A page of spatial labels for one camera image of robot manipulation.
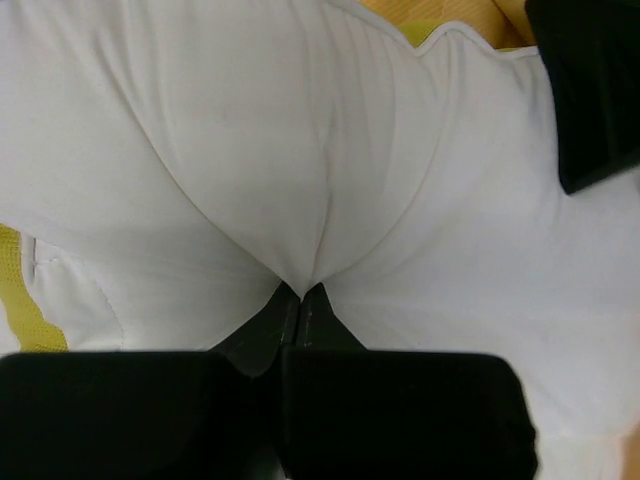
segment yellow trim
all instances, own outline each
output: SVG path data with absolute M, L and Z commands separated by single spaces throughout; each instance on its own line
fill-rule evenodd
M 411 45 L 418 48 L 440 25 L 442 25 L 442 22 L 414 20 L 398 25 L 398 29 L 407 37 Z
M 22 276 L 20 234 L 0 225 L 0 300 L 9 328 L 18 337 L 22 351 L 66 351 L 62 331 L 46 322 L 29 296 Z

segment white fabric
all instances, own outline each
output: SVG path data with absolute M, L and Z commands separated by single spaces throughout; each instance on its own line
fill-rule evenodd
M 0 222 L 86 269 L 41 293 L 91 278 L 123 348 L 201 348 L 322 281 L 370 347 L 507 359 L 540 479 L 618 478 L 638 173 L 562 194 L 536 49 L 414 50 L 347 0 L 5 1 L 0 32 Z
M 0 356 L 20 350 L 20 342 L 9 328 L 9 319 L 4 303 L 0 300 Z

